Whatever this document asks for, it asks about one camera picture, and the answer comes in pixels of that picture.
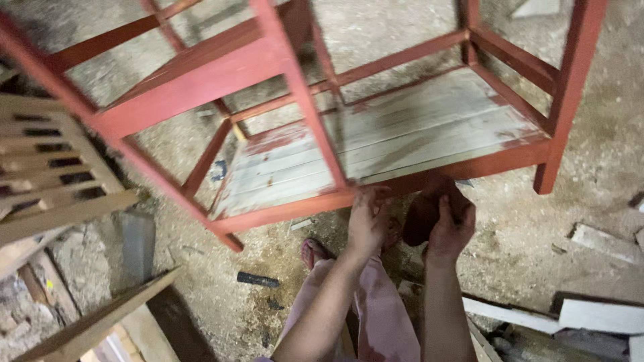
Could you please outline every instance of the foot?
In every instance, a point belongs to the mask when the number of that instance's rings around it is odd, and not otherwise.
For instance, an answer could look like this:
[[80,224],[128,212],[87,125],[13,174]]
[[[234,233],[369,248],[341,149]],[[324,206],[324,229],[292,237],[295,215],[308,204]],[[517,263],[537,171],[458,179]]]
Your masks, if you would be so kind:
[[389,230],[387,231],[387,240],[384,241],[383,246],[380,248],[380,255],[389,251],[394,247],[398,242],[402,240],[403,237],[403,226],[395,217],[389,219]]
[[330,253],[327,248],[323,247],[317,240],[305,239],[299,251],[299,256],[304,262],[304,265],[311,271],[313,266],[320,261],[326,259],[334,259],[334,255]]

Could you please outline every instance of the dirt floor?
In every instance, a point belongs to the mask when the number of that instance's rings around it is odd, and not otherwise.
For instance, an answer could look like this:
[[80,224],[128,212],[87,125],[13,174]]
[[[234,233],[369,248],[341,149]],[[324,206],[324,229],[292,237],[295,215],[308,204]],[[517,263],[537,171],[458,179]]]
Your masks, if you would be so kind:
[[[336,72],[376,60],[457,25],[452,0],[313,0]],[[559,15],[512,20],[520,0],[482,0],[481,12],[498,33],[558,66],[569,26],[570,0]],[[30,36],[52,52],[144,15],[136,1],[15,0],[0,6],[20,19]],[[204,0],[173,19],[180,35],[194,44],[251,16],[245,0]],[[68,72],[98,103],[106,104],[167,61],[171,49],[159,33],[149,32]],[[404,84],[457,63],[459,49],[441,52],[357,82],[343,91],[348,100]],[[644,270],[569,239],[583,222],[625,240],[644,226],[644,214],[627,206],[644,191],[644,1],[609,2],[607,16],[582,105],[574,122],[556,187],[538,196],[529,167],[471,180],[460,186],[478,207],[477,232],[458,263],[463,291],[500,303],[547,312],[557,292],[578,292],[644,303]],[[303,56],[309,81],[322,78],[310,54]],[[495,71],[538,109],[549,96],[503,64],[487,60]],[[283,94],[281,79],[271,79],[228,96],[243,109]],[[328,102],[319,97],[321,104]],[[252,132],[297,119],[287,108],[247,122]],[[218,125],[218,117],[194,110],[140,132],[139,142],[179,179],[185,180]],[[223,159],[230,161],[236,140],[227,139]],[[125,161],[126,183],[147,194],[138,208],[156,220],[155,270],[183,265],[175,283],[195,323],[220,361],[248,361],[270,355],[289,307],[307,272],[299,260],[305,237],[339,252],[346,242],[348,209],[311,216],[308,227],[290,231],[292,221],[257,227],[238,237],[245,244],[231,252],[210,232]],[[209,205],[218,182],[205,182],[198,198]],[[400,221],[410,196],[396,201]],[[83,312],[93,310],[120,290],[120,243],[113,217],[81,228],[82,242],[59,242],[56,262]],[[392,280],[422,281],[421,248],[399,245],[383,261]],[[238,271],[280,280],[277,289],[236,282]],[[273,310],[268,300],[283,310]]]

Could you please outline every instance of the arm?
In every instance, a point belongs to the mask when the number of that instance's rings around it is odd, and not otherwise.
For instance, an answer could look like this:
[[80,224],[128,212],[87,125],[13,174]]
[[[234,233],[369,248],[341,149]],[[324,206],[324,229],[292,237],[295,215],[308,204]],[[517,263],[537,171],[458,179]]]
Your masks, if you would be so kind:
[[466,209],[460,225],[454,224],[447,196],[439,209],[425,257],[425,362],[476,362],[456,275],[456,260],[474,234],[476,208]]
[[329,271],[308,310],[277,346],[275,362],[319,361],[331,353],[345,324],[360,274],[386,234],[386,187],[357,191],[349,219],[348,245]]

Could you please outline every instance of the red wooden frame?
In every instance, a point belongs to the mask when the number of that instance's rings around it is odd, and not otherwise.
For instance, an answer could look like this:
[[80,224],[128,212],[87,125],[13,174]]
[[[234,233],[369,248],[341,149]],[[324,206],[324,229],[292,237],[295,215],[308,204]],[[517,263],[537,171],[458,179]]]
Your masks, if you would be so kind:
[[[10,19],[0,13],[0,46],[17,60],[24,70],[40,81],[52,95],[76,113],[83,122],[97,130],[111,147],[121,151],[168,196],[175,199],[222,242],[237,252],[243,249],[243,244],[232,235],[233,232],[346,207],[352,203],[354,188],[348,184],[336,159],[320,114],[315,107],[312,97],[314,94],[331,91],[337,100],[345,103],[340,92],[342,86],[456,45],[462,46],[463,66],[469,66],[478,73],[503,98],[519,112],[539,124],[552,138],[442,166],[437,170],[454,178],[465,179],[538,165],[535,191],[541,195],[550,193],[553,190],[568,133],[581,100],[583,84],[590,68],[607,4],[607,0],[575,1],[561,70],[509,43],[482,25],[478,15],[478,0],[461,0],[463,16],[460,30],[336,74],[324,44],[321,29],[306,0],[290,0],[276,8],[272,6],[270,0],[250,0],[257,15],[254,19],[192,48],[185,47],[168,19],[199,0],[179,0],[164,9],[160,9],[154,0],[140,0],[140,2],[150,16],[51,55],[42,54],[34,48]],[[67,69],[153,28],[159,28],[162,31],[164,37],[178,53],[177,57],[110,107],[99,110],[66,78],[64,71]],[[311,38],[327,80],[307,86],[295,52],[303,42]],[[548,117],[539,113],[530,103],[479,64],[478,50],[494,55],[551,94],[553,105]],[[234,66],[240,62],[251,70],[243,71],[240,70],[243,67]],[[221,99],[226,94],[277,74],[284,75],[290,94],[236,113],[231,112]],[[217,77],[216,81],[202,81],[202,79],[215,77]],[[428,78],[399,88],[418,84]],[[197,90],[193,96],[172,97],[177,89],[190,88]],[[345,103],[345,105],[359,104],[391,91],[393,90],[350,104]],[[181,184],[141,150],[130,135],[211,100],[225,118],[193,171]],[[240,121],[293,102],[297,102],[302,109],[305,116],[304,122],[312,130],[336,188],[314,198],[238,216],[209,220],[207,210],[194,199],[194,194],[221,149],[228,132]],[[426,177],[435,171],[436,169],[433,169],[401,176],[379,184],[390,186],[398,195],[411,193],[420,190]]]

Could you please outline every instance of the pink pants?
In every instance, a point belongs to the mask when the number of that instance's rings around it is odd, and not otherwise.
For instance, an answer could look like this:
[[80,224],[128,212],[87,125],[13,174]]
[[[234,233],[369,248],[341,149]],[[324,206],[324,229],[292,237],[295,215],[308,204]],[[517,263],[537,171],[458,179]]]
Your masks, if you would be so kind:
[[[311,304],[334,262],[320,260],[315,264],[295,297],[280,339]],[[377,256],[369,259],[360,275],[353,307],[360,319],[357,351],[360,361],[421,360],[421,346],[413,331],[412,322],[395,285]],[[335,360],[346,361],[340,357]]]

